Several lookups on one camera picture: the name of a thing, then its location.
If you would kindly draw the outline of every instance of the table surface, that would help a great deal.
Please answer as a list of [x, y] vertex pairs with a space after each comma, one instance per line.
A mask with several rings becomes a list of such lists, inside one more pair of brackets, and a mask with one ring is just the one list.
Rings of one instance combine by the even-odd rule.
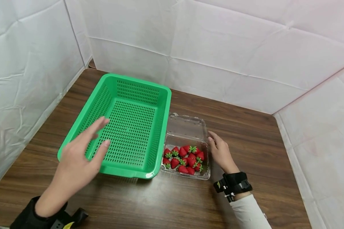
[[[57, 152], [105, 72], [86, 69], [0, 181], [0, 226], [41, 195], [58, 164]], [[273, 228], [311, 228], [275, 119], [268, 114], [172, 90], [171, 112], [197, 116], [229, 145]], [[238, 228], [212, 183], [160, 171], [151, 180], [98, 174], [69, 200], [90, 215], [81, 228]]]

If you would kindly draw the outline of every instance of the left hand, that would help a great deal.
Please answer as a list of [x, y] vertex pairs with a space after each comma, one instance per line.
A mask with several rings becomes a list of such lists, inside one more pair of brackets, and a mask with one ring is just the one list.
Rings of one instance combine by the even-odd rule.
[[35, 205], [38, 216], [54, 215], [71, 196], [85, 187], [98, 174], [110, 141], [102, 142], [91, 161], [86, 159], [85, 150], [89, 142], [97, 138], [97, 131], [108, 122], [109, 120], [104, 117], [99, 118], [64, 147], [52, 182]]

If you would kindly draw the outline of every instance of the basket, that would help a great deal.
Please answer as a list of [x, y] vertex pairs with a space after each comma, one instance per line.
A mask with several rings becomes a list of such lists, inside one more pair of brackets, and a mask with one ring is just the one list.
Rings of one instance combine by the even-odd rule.
[[101, 116], [109, 123], [98, 132], [85, 152], [91, 160], [107, 139], [111, 145], [101, 173], [151, 179], [157, 175], [163, 155], [171, 91], [152, 82], [123, 75], [105, 74], [85, 103], [58, 152]]

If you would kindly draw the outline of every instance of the red strawberry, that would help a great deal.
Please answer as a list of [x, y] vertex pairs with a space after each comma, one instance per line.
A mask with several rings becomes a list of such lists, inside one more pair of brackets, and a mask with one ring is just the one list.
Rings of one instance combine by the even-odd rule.
[[172, 157], [172, 152], [171, 150], [169, 149], [165, 149], [164, 152], [163, 152], [163, 157], [167, 158], [167, 159], [170, 159]]
[[180, 173], [189, 173], [187, 168], [185, 166], [183, 166], [183, 165], [178, 167], [177, 171], [179, 171]]
[[194, 175], [195, 174], [195, 170], [192, 167], [187, 167], [187, 171], [189, 172], [189, 174]]
[[193, 168], [195, 169], [195, 171], [201, 172], [203, 170], [203, 166], [196, 162], [196, 164], [194, 164]]
[[183, 166], [187, 166], [189, 164], [187, 158], [186, 157], [181, 158], [180, 164]]
[[180, 148], [179, 155], [180, 155], [180, 157], [186, 157], [187, 152], [183, 147]]
[[180, 161], [177, 158], [172, 158], [170, 163], [171, 163], [171, 169], [174, 169], [180, 164]]
[[194, 154], [189, 154], [189, 156], [187, 157], [187, 162], [190, 166], [194, 166], [194, 164], [196, 163], [196, 156]]
[[199, 152], [202, 152], [199, 148], [196, 147], [196, 152], [195, 154], [198, 154]]
[[192, 147], [191, 145], [185, 145], [182, 148], [184, 148], [186, 152], [193, 153], [193, 154], [196, 152], [196, 149], [197, 149], [196, 146]]
[[199, 152], [198, 154], [196, 154], [196, 160], [198, 162], [203, 162], [204, 161], [204, 152]]
[[171, 162], [167, 158], [163, 158], [162, 162], [167, 169], [171, 167]]
[[177, 146], [175, 146], [175, 147], [172, 149], [172, 156], [177, 157], [177, 156], [178, 156], [178, 152], [179, 152], [179, 149], [178, 149]]

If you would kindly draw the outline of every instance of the clear plastic container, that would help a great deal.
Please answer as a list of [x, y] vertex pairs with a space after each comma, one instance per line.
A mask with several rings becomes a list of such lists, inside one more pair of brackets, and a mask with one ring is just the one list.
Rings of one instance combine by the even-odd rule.
[[168, 117], [164, 148], [172, 150], [175, 146], [182, 147], [184, 145], [198, 147], [202, 152], [204, 152], [204, 161], [201, 164], [203, 166], [203, 170], [201, 172], [196, 171], [194, 175], [184, 174], [178, 172], [177, 169], [167, 169], [164, 164], [161, 164], [161, 170], [182, 177], [208, 180], [210, 178], [210, 163], [208, 157], [209, 148], [207, 137], [208, 133], [206, 131], [206, 125], [204, 120], [201, 118], [170, 113]]

